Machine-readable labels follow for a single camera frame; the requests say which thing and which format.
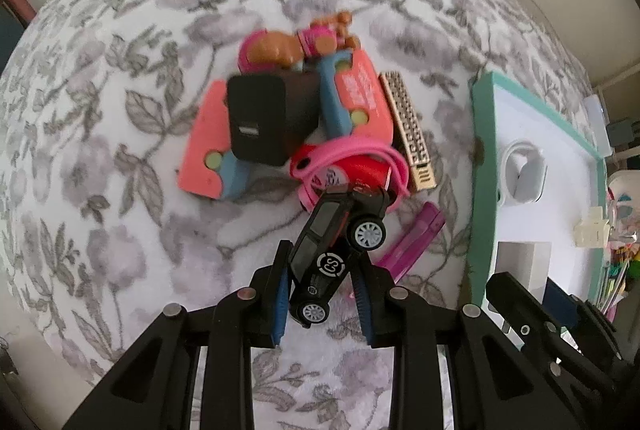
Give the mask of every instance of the purple marker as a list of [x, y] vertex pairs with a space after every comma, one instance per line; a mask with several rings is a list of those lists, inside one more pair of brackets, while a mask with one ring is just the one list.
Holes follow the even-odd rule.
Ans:
[[444, 214], [433, 203], [424, 203], [414, 223], [376, 266], [391, 273], [395, 283], [409, 271], [444, 226]]

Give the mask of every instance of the metal bolt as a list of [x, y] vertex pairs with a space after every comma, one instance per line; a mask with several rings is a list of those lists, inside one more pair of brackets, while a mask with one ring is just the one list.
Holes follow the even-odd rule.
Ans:
[[462, 307], [462, 312], [469, 318], [478, 318], [480, 316], [480, 308], [474, 304], [466, 304]]
[[560, 365], [558, 365], [556, 362], [549, 363], [549, 370], [556, 378], [562, 373]]
[[389, 296], [395, 300], [405, 300], [409, 296], [409, 292], [404, 287], [396, 286], [389, 290]]
[[256, 294], [253, 287], [243, 287], [238, 290], [238, 298], [241, 300], [253, 300]]
[[165, 305], [164, 309], [162, 309], [162, 314], [167, 318], [175, 318], [181, 312], [182, 312], [182, 306], [175, 302]]

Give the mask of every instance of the black tire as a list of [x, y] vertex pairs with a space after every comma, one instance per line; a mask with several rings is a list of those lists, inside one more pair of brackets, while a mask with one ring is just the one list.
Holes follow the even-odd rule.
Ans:
[[324, 302], [304, 302], [298, 307], [298, 318], [307, 324], [321, 324], [329, 317], [329, 305]]
[[375, 216], [363, 216], [353, 220], [347, 234], [349, 243], [359, 251], [376, 250], [386, 239], [385, 225]]

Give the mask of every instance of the bed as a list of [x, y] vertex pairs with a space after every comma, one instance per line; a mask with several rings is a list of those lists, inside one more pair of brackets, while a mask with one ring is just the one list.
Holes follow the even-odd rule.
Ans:
[[[379, 71], [401, 71], [420, 113], [438, 187], [385, 223], [392, 241], [424, 201], [446, 215], [402, 280], [429, 302], [455, 307], [465, 272], [481, 74], [510, 77], [593, 143], [583, 66], [513, 0], [48, 0], [0, 78], [2, 260], [16, 301], [84, 380], [97, 383], [165, 304], [214, 304], [296, 239], [306, 214], [283, 169], [255, 169], [233, 202], [190, 196], [175, 173], [241, 39], [338, 9], [353, 11]], [[280, 348], [254, 354], [259, 429], [388, 424], [392, 352], [366, 346], [349, 290], [325, 324], [289, 320]]]

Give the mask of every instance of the yellow circle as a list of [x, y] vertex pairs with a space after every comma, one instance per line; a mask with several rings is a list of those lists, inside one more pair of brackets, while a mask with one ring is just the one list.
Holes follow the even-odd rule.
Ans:
[[217, 170], [222, 164], [222, 154], [213, 150], [209, 152], [204, 158], [204, 166], [209, 170]]
[[355, 126], [367, 124], [369, 123], [369, 115], [361, 108], [357, 108], [351, 111], [351, 123]]
[[351, 62], [349, 60], [338, 60], [335, 65], [335, 72], [348, 71], [351, 69]]

